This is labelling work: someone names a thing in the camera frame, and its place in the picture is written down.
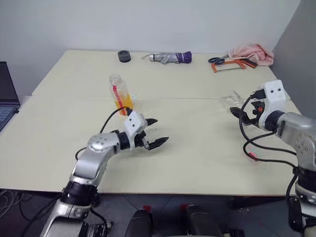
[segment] white wall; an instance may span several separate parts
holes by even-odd
[[[0,61],[31,94],[66,49],[273,49],[299,0],[0,0]]]

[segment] table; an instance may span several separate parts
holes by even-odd
[[[33,95],[109,97],[109,76],[120,74],[135,96],[220,99],[235,90],[247,98],[261,84],[276,80],[269,67],[214,73],[207,60],[218,54],[193,54],[190,64],[166,65],[142,60],[146,54],[131,52],[132,60],[121,63],[117,52],[68,50]]]
[[[291,167],[249,160],[238,121],[217,99],[143,97],[137,109],[158,123],[146,129],[148,139],[169,136],[160,148],[122,152],[108,163],[98,187],[101,193],[216,195],[284,195]],[[32,96],[0,135],[0,187],[61,191],[75,165],[75,152],[96,134],[115,105],[109,97]],[[287,110],[298,112],[291,101]],[[122,128],[115,115],[105,132]],[[250,137],[262,132],[247,127]],[[276,137],[260,142],[289,147]],[[259,157],[296,157],[262,151]]]

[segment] gray floor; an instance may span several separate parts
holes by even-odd
[[[26,215],[32,217],[50,199],[33,197],[23,202],[22,208]],[[227,202],[229,197],[194,196],[194,195],[106,195],[95,209],[105,218],[111,219],[114,225],[109,237],[123,237],[128,222],[137,209],[144,205],[152,207],[154,216],[155,237],[185,234],[181,221],[181,205],[195,204],[210,211],[218,221],[222,230],[244,229],[246,237],[299,237],[287,224],[287,207],[284,201],[264,204],[241,211],[231,211]],[[27,233],[38,236],[46,217],[34,222]],[[99,220],[89,215],[88,222],[98,223]],[[18,237],[27,225],[20,215],[18,205],[0,219],[1,237]]]

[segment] bottle cap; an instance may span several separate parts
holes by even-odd
[[[127,63],[131,60],[130,58],[130,54],[127,50],[121,50],[118,52],[118,59],[122,62],[122,63]]]

